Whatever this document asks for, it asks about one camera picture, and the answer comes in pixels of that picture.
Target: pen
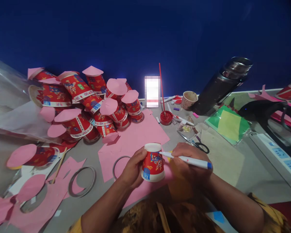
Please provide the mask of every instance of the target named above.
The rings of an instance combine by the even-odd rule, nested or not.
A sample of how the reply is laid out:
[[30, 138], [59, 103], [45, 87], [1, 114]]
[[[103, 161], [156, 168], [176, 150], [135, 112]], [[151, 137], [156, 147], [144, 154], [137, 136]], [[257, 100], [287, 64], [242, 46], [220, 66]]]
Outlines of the pen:
[[[171, 159], [174, 158], [170, 152], [160, 152], [160, 154]], [[212, 169], [212, 164], [204, 160], [194, 159], [194, 158], [186, 157], [186, 156], [179, 156], [178, 158], [184, 162], [187, 162], [188, 164], [192, 164], [200, 168], [209, 169], [209, 170]]]

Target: wooden stick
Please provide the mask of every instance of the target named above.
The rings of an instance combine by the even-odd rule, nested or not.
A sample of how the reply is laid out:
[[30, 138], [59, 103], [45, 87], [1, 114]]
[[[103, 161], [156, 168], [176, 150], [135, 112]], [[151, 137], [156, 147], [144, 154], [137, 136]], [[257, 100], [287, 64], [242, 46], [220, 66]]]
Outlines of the wooden stick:
[[67, 147], [66, 147], [66, 149], [65, 149], [65, 151], [64, 151], [64, 153], [63, 153], [63, 155], [62, 155], [62, 158], [60, 159], [60, 162], [59, 162], [58, 168], [57, 168], [57, 170], [56, 170], [56, 173], [55, 173], [54, 179], [53, 179], [53, 181], [52, 181], [52, 184], [55, 183], [55, 179], [56, 179], [56, 177], [57, 177], [57, 175], [58, 175], [58, 172], [59, 172], [59, 169], [60, 169], [60, 167], [61, 167], [61, 165], [62, 165], [62, 162], [64, 161], [64, 158], [65, 158], [66, 152], [67, 152]]

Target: bottle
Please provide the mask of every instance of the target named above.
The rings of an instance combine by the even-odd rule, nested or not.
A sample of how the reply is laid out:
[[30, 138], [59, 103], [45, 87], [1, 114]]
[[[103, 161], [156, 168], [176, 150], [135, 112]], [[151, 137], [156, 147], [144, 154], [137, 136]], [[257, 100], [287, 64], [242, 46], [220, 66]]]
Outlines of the bottle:
[[182, 131], [183, 130], [183, 126], [185, 126], [185, 124], [187, 123], [187, 121], [183, 120], [182, 122], [180, 122], [180, 125], [178, 125], [177, 130]]

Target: yellow paper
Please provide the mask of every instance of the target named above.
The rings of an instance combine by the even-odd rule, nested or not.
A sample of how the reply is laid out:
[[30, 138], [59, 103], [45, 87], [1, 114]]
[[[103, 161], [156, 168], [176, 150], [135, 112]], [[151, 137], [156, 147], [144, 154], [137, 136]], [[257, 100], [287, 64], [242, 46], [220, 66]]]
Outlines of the yellow paper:
[[218, 133], [234, 141], [238, 141], [241, 117], [227, 111], [222, 111], [220, 118]]

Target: black thermos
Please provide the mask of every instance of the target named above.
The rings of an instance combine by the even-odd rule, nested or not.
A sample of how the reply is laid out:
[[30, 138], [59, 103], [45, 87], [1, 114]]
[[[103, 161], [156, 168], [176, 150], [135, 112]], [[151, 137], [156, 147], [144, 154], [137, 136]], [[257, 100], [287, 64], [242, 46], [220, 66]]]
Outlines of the black thermos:
[[247, 58], [231, 58], [207, 83], [192, 107], [193, 112], [206, 114], [247, 79], [251, 67], [252, 62]]

